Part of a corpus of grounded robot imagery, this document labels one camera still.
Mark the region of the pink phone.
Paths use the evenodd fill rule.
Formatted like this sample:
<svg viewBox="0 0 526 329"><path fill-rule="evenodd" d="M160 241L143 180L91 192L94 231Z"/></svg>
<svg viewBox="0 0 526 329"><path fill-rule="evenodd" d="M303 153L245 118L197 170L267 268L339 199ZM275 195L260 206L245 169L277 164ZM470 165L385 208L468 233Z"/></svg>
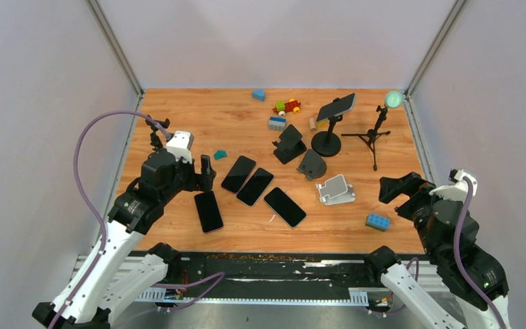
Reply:
<svg viewBox="0 0 526 329"><path fill-rule="evenodd" d="M237 194L251 175L255 166L255 160L246 156L239 156L221 182L221 187L226 191Z"/></svg>

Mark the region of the purple phone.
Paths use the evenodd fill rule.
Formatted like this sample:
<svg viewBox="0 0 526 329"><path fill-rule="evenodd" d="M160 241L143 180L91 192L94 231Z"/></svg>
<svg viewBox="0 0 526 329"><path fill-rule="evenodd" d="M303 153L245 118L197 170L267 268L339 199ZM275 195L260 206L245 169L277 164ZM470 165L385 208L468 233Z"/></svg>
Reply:
<svg viewBox="0 0 526 329"><path fill-rule="evenodd" d="M213 191L199 193L194 196L195 206L203 233L220 230L223 218Z"/></svg>

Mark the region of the black round-base clamp stand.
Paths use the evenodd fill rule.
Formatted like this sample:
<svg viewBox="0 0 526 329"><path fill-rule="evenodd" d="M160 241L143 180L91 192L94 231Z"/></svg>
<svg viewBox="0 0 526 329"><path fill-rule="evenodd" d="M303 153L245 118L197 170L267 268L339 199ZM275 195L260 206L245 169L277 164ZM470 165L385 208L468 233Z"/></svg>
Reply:
<svg viewBox="0 0 526 329"><path fill-rule="evenodd" d="M150 133L150 146L152 146L153 151L159 151L164 147L164 143L162 142L162 139L158 136L158 132L161 132L162 130L167 130L169 125L171 124L171 121L169 118L165 118L164 120L155 120L150 115L148 115L149 119L145 120L145 123L151 128L152 133Z"/></svg>

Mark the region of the teal smartphone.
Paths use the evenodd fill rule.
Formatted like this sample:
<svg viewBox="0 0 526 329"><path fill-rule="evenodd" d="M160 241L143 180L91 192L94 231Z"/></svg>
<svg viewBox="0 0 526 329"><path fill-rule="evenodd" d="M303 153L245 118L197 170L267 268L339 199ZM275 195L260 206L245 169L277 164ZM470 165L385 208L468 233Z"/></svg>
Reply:
<svg viewBox="0 0 526 329"><path fill-rule="evenodd" d="M291 228L297 227L307 217L307 213L279 187L268 192L264 202Z"/></svg>

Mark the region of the tall black round-base stand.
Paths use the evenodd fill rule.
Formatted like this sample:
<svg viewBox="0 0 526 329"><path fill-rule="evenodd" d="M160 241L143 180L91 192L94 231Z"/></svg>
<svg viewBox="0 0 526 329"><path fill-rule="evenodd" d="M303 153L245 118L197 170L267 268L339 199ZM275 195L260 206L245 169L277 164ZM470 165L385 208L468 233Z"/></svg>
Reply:
<svg viewBox="0 0 526 329"><path fill-rule="evenodd" d="M334 133L336 124L343 119L343 115L335 115L333 108L340 98L335 98L331 103L323 106L316 117L317 122L329 121L327 131L316 133L311 142L312 149L322 157L332 157L339 153L341 150L341 141Z"/></svg>

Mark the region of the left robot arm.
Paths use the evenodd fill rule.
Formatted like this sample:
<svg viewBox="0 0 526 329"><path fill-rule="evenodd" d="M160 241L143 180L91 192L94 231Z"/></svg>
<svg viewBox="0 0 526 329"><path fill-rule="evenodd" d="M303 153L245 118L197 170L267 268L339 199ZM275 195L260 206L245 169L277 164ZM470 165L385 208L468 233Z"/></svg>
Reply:
<svg viewBox="0 0 526 329"><path fill-rule="evenodd" d="M152 247L138 266L118 281L115 274L133 248L164 215L180 192L210 192L216 176L210 157L201 171L185 149L163 148L143 162L140 176L119 195L86 262L52 302L41 302L32 317L46 328L111 328L122 312L151 285L177 282L180 253L166 243Z"/></svg>

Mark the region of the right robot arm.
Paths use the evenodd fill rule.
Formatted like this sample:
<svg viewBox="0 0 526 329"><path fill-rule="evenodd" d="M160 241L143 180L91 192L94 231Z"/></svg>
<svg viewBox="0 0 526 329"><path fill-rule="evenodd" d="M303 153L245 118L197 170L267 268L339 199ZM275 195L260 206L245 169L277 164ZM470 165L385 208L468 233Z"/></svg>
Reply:
<svg viewBox="0 0 526 329"><path fill-rule="evenodd" d="M365 257L365 280L388 288L426 328L509 328L505 270L476 243L479 224L469 212L477 178L464 169L452 169L449 179L450 185L436 186L415 172L382 177L379 201L389 204L400 195L408 196L395 211L413 223L426 256L466 321L458 321L441 307L387 246Z"/></svg>

